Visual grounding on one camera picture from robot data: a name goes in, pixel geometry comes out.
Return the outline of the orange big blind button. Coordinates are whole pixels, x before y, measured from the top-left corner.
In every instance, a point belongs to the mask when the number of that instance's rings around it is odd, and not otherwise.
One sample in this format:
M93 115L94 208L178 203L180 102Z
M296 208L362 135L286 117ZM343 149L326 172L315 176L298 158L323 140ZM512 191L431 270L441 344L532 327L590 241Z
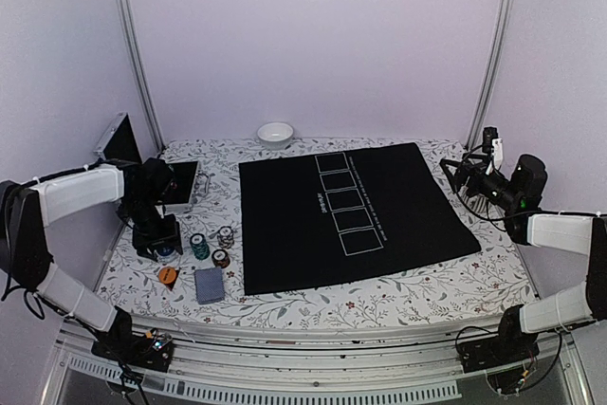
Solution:
M165 285L168 289L173 289L178 275L178 269L174 267L162 267L157 274L157 278L162 285Z

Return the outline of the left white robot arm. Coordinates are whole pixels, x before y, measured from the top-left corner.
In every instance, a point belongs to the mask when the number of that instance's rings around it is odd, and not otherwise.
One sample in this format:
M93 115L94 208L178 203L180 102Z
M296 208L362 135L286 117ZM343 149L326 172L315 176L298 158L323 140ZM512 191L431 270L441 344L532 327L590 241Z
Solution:
M56 235L70 228L94 232L93 218L109 228L116 210L129 226L137 256L157 262L182 253L176 218L161 211L175 187L174 172L159 158L143 163L110 160L29 182L1 184L1 268L8 275L4 293L21 289L38 304L59 311L91 331L121 361L134 360L141 343L128 312L101 298L59 265L69 254L53 255Z

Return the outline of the blue small blind button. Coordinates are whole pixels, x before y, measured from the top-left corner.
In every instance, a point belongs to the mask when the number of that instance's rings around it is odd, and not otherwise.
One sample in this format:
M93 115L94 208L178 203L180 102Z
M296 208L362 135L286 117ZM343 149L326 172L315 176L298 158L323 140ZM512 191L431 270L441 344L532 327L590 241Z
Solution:
M171 247L164 247L157 251L157 259L161 263L170 263L178 259L180 253Z

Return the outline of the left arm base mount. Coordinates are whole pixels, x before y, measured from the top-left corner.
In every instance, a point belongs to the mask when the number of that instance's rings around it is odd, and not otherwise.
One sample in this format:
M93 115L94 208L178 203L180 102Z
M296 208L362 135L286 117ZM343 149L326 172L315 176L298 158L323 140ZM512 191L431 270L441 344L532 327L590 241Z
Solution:
M129 366L167 373L174 350L173 338L154 328L145 335L130 331L125 334L99 333L91 353Z

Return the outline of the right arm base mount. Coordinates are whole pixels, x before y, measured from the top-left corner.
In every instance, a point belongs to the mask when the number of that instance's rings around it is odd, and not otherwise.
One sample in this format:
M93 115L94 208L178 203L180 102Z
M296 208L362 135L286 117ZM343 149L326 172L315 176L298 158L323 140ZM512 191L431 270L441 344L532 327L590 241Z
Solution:
M465 373L529 361L534 364L540 354L540 333L489 331L479 326L466 326L455 337L455 350Z

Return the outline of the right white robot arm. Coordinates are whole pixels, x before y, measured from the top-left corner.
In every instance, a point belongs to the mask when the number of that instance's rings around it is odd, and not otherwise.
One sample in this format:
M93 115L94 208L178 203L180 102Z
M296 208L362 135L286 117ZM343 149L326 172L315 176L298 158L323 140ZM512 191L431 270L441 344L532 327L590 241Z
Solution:
M496 128L487 127L480 145L457 159L441 159L440 167L464 207L480 196L500 211L482 218L502 226L533 276L555 281L541 284L539 300L504 312L489 350L497 362L510 363L542 332L605 320L606 215L542 209L548 180L543 161L522 154L511 175L503 174L503 161L503 141Z

